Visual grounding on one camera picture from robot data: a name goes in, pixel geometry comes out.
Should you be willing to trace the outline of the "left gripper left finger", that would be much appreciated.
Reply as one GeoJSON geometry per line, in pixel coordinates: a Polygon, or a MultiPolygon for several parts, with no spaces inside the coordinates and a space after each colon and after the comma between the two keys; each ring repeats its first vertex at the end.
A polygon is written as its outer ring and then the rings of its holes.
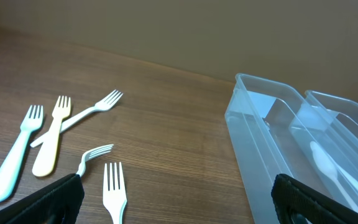
{"type": "Polygon", "coordinates": [[[0,210],[0,224],[76,222],[85,191],[78,174],[68,174],[0,210]]]}

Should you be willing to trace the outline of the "white thick-handled spoon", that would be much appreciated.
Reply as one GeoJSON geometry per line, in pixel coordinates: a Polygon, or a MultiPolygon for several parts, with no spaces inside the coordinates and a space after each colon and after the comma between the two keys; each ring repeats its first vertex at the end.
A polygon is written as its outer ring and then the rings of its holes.
{"type": "Polygon", "coordinates": [[[311,141],[310,148],[312,150],[314,162],[319,171],[334,182],[353,211],[358,213],[358,205],[355,203],[355,201],[353,201],[351,196],[346,192],[344,187],[338,181],[338,171],[334,165],[334,162],[331,161],[331,159],[326,155],[318,143],[311,141]]]}

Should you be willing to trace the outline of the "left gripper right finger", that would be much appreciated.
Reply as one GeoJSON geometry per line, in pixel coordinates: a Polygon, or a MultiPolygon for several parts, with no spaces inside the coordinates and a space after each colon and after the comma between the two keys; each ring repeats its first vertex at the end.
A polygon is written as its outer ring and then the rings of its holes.
{"type": "Polygon", "coordinates": [[[280,224],[358,224],[358,213],[286,174],[278,174],[271,196],[280,224]]]}

